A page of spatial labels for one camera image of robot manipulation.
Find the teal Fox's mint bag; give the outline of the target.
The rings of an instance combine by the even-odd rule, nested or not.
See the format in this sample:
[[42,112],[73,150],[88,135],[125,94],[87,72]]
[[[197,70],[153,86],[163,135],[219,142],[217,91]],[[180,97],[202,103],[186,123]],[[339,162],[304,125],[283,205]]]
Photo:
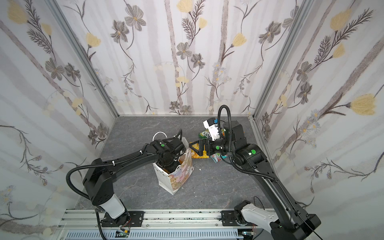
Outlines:
[[215,163],[218,163],[218,162],[220,162],[220,161],[223,160],[222,155],[221,155],[221,154],[218,154],[218,153],[211,155],[210,158],[211,158]]

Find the white cartoon paper gift bag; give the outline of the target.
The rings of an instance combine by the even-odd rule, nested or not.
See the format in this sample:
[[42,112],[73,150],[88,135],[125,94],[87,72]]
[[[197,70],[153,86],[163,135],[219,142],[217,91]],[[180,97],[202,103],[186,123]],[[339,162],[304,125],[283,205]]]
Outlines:
[[159,143],[163,148],[168,147],[170,150],[166,153],[171,153],[174,159],[181,163],[171,174],[167,174],[159,167],[159,160],[153,163],[159,186],[171,195],[174,195],[182,188],[194,171],[191,149],[186,138],[183,137],[182,130],[179,130],[175,136],[162,140]]

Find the green Fox's candy bag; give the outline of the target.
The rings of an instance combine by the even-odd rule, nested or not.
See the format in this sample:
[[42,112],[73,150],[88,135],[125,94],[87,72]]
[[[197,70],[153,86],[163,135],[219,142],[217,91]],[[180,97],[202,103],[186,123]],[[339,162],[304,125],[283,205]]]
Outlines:
[[200,139],[209,139],[209,138],[211,138],[211,134],[210,134],[209,130],[205,130],[205,131],[199,133],[199,138]]

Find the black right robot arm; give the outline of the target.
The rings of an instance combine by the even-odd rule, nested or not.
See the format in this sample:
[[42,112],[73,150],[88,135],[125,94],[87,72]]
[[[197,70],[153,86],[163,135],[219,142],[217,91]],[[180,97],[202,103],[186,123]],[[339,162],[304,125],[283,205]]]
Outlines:
[[201,156],[220,154],[240,173],[249,175],[270,201],[275,213],[243,201],[234,210],[241,224],[252,223],[269,232],[275,240],[304,240],[321,225],[291,196],[273,170],[267,156],[256,144],[248,143],[238,121],[222,123],[215,118],[203,122],[210,137],[196,141],[193,151]]

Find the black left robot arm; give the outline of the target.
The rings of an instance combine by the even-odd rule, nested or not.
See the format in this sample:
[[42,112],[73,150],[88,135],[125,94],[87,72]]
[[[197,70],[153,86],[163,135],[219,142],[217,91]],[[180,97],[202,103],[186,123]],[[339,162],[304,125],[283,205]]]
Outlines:
[[131,155],[106,162],[102,159],[94,160],[83,179],[92,205],[104,210],[113,220],[127,216],[129,213],[115,194],[113,183],[149,164],[155,164],[167,174],[173,173],[181,165],[179,158],[187,148],[182,138],[154,140]]

